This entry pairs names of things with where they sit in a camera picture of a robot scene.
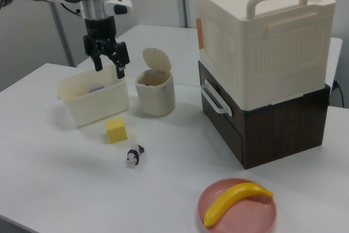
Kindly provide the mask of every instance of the small cream trash can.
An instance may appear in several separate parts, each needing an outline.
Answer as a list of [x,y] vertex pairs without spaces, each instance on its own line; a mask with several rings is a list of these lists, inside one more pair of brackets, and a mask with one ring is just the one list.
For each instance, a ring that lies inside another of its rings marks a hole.
[[136,79],[136,89],[141,109],[153,116],[163,116],[175,107],[175,87],[171,62],[160,49],[146,48],[143,58],[150,70]]

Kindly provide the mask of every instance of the trash can lid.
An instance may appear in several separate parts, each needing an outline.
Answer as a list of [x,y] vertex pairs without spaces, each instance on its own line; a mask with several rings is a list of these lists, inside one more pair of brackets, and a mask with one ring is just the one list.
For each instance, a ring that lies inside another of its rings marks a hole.
[[166,53],[160,49],[148,47],[143,50],[143,58],[148,67],[159,72],[169,72],[171,62]]

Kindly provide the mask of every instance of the purple object in basket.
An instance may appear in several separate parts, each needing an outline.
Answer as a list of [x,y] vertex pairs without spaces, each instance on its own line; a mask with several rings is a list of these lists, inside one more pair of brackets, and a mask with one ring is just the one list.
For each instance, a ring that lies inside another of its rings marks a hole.
[[90,90],[89,92],[92,93],[92,92],[95,92],[95,91],[103,89],[103,88],[104,88],[104,86],[96,87],[96,88]]

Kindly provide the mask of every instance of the vent pattern on box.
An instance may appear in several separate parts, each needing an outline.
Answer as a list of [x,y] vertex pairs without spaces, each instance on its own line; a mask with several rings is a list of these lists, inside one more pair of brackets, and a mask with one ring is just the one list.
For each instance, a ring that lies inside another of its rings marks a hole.
[[256,51],[255,70],[269,74],[316,60],[323,47],[319,28],[298,28],[295,33],[280,33],[265,41]]

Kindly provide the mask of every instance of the dark brown wooden drawer unit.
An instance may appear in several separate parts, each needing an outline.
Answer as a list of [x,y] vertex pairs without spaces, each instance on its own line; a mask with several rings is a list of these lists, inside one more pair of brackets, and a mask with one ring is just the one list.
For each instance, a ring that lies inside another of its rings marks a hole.
[[[232,110],[217,113],[205,96],[202,108],[245,169],[322,144],[330,87],[276,105],[244,111],[199,61],[200,83],[208,81]],[[209,97],[220,103],[208,91]]]

